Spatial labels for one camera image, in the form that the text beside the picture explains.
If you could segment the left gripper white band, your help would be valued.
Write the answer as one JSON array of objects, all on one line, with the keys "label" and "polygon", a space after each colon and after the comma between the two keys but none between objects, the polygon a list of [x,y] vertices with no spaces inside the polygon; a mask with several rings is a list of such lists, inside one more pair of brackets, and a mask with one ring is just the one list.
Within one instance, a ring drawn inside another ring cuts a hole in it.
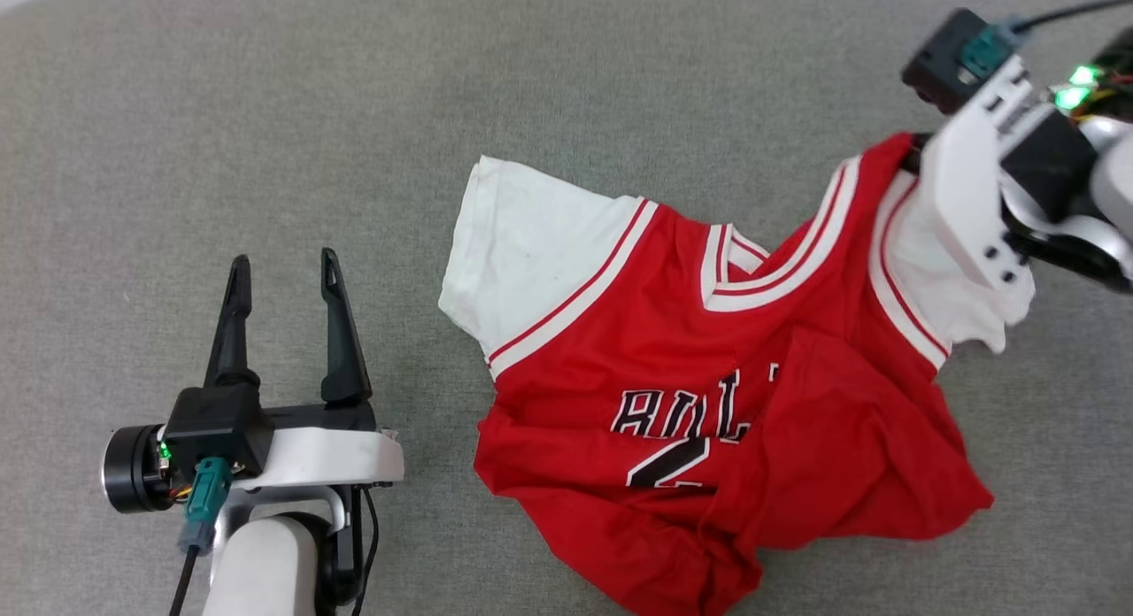
[{"label": "left gripper white band", "polygon": [[[364,404],[373,391],[356,330],[343,270],[335,250],[322,249],[322,292],[327,306],[327,374],[320,393],[327,405],[359,405],[327,411],[320,404],[271,409],[276,429],[259,474],[235,469],[224,507],[343,497],[333,510],[343,522],[351,490],[387,487],[404,479],[404,451],[397,431],[373,424]],[[207,388],[250,383],[258,374],[247,359],[246,320],[252,313],[250,258],[235,257],[229,270],[204,379]],[[117,512],[162,512],[174,491],[193,481],[191,467],[178,467],[167,442],[165,424],[117,429],[102,459],[102,490]]]}]

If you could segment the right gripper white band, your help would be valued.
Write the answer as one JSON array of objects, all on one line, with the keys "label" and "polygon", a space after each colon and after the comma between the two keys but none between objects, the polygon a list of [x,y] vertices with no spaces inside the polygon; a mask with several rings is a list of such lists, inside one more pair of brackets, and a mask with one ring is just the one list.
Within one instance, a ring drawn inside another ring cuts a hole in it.
[{"label": "right gripper white band", "polygon": [[930,140],[912,136],[903,171],[920,174],[934,232],[966,279],[1000,290],[1026,260],[1098,279],[1099,250],[1071,213],[1098,159],[1011,57]]}]

